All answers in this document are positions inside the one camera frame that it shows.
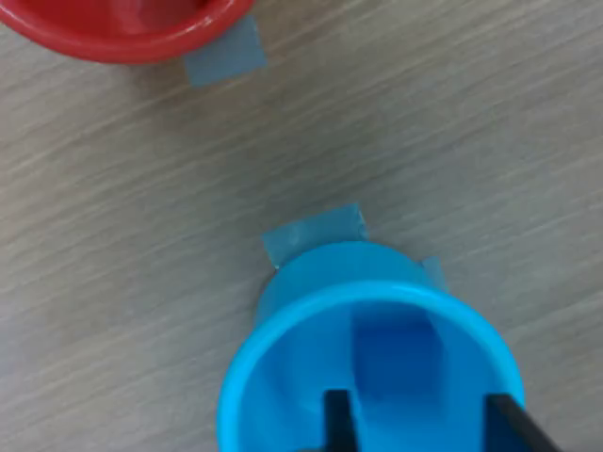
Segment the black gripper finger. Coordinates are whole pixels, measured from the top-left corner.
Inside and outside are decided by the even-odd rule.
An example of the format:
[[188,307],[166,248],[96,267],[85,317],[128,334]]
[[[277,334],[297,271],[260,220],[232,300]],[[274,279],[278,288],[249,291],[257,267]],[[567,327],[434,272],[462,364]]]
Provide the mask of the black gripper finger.
[[488,450],[562,452],[508,394],[488,396]]
[[328,452],[356,452],[358,443],[352,417],[350,394],[346,390],[329,390],[323,397],[323,450]]

